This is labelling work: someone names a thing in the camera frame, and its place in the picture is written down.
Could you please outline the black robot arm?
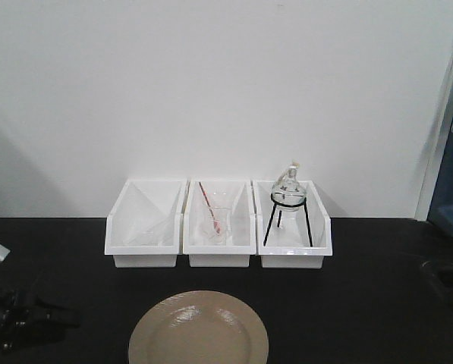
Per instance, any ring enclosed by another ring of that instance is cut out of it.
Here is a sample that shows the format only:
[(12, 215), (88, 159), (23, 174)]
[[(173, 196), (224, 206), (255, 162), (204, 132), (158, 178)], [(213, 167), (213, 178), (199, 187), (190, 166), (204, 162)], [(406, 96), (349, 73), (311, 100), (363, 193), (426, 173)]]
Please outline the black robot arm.
[[(0, 264), (10, 250), (0, 244)], [(0, 286), (0, 351), (10, 353), (64, 340), (67, 330), (79, 328), (77, 310), (56, 306), (22, 289)]]

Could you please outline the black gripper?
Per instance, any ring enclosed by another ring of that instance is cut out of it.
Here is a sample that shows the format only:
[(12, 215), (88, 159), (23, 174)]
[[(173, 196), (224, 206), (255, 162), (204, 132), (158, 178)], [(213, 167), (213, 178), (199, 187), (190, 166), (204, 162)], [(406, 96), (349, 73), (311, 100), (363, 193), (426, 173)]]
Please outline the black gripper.
[(0, 350), (41, 344), (49, 331), (80, 327), (75, 309), (47, 303), (22, 290), (0, 290)]

